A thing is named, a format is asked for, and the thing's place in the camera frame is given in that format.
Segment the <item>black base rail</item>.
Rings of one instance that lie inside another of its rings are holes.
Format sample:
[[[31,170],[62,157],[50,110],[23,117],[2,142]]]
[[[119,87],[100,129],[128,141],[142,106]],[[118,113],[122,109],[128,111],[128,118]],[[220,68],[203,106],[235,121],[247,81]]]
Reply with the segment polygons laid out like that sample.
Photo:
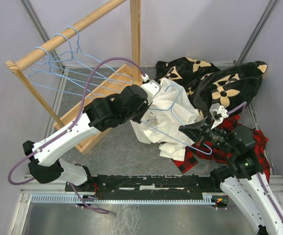
[[[202,199],[203,193],[221,192],[220,183],[231,176],[225,166],[212,170],[208,177],[98,175],[75,189],[97,193],[97,199]]]

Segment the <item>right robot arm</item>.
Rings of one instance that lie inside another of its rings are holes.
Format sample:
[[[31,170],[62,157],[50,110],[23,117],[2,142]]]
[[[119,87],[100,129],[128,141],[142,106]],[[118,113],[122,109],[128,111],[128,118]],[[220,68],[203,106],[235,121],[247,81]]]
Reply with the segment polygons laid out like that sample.
[[[214,123],[205,119],[179,127],[196,144],[194,154],[223,165],[210,173],[209,186],[223,191],[247,218],[257,235],[283,235],[283,209],[270,185],[270,165],[264,156],[268,139],[244,126],[239,116]]]

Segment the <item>red black plaid shirt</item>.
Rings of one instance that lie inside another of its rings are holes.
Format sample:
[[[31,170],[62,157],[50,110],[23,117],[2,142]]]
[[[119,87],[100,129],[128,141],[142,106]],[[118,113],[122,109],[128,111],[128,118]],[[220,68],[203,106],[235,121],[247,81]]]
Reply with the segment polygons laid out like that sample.
[[[224,119],[218,127],[225,131],[232,132],[238,141],[234,151],[220,150],[208,145],[194,143],[185,148],[184,160],[174,161],[181,173],[186,173],[198,161],[197,159],[213,160],[224,164],[232,176],[238,179],[248,179],[258,172],[264,173],[266,179],[270,179],[270,164],[264,155],[268,138],[261,130],[251,129],[238,123],[239,115]]]

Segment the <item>wooden clothes rack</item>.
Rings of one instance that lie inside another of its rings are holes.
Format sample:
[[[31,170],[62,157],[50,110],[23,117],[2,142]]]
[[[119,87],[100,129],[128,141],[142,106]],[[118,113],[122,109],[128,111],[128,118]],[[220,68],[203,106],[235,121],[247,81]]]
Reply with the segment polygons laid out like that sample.
[[[105,16],[107,13],[111,12],[121,4],[123,0],[110,0],[89,15],[80,19],[73,26],[67,27],[63,32],[54,36],[52,39],[45,42],[38,48],[35,48],[32,52],[18,60],[17,62],[12,62],[8,60],[5,65],[11,70],[11,72],[28,88],[28,90],[34,95],[34,97],[40,102],[40,104],[48,111],[50,116],[56,121],[54,127],[60,129],[63,127],[65,121],[71,121],[76,117],[76,109],[80,107],[78,103],[71,110],[69,110],[62,118],[59,118],[54,110],[49,106],[45,99],[40,95],[40,93],[33,87],[31,82],[25,77],[23,71],[29,66],[33,65],[39,61],[44,56],[51,52],[54,52],[59,46],[67,42],[74,36],[78,36],[81,31],[92,25],[94,22],[98,21],[100,18]],[[140,33],[141,33],[141,1],[131,0],[130,1],[130,16],[131,16],[131,50],[132,59],[138,65],[140,64]],[[125,75],[132,75],[133,84],[141,84],[141,72],[140,69],[134,65],[130,67],[127,64],[122,65],[118,70],[113,72],[113,74],[103,81],[97,88],[93,90],[93,94],[90,94],[88,98],[85,98],[85,104],[89,104],[94,99],[95,95],[102,97],[103,95],[109,95],[112,92],[112,88],[115,86],[120,87],[122,91],[128,82],[124,78]]]

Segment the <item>black beige floral blanket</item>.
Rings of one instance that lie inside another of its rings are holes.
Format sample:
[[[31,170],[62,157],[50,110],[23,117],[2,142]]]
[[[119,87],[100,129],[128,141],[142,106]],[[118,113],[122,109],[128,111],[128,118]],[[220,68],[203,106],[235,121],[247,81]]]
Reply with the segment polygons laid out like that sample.
[[[170,62],[158,61],[155,79],[167,78],[182,86],[189,102],[203,116],[216,103],[237,115],[241,109],[236,107],[244,102],[250,104],[257,95],[267,67],[265,62],[255,61],[221,70],[207,61],[181,57]]]

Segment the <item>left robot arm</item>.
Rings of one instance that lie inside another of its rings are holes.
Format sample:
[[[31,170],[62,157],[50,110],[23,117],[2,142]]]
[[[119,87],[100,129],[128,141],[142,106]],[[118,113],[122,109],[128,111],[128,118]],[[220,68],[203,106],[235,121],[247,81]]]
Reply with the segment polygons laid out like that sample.
[[[128,120],[139,121],[152,100],[153,96],[137,85],[127,86],[119,94],[94,99],[78,118],[43,140],[42,145],[32,144],[30,174],[41,184],[62,180],[83,191],[91,189],[93,179],[88,168],[70,164],[61,156],[91,136]]]

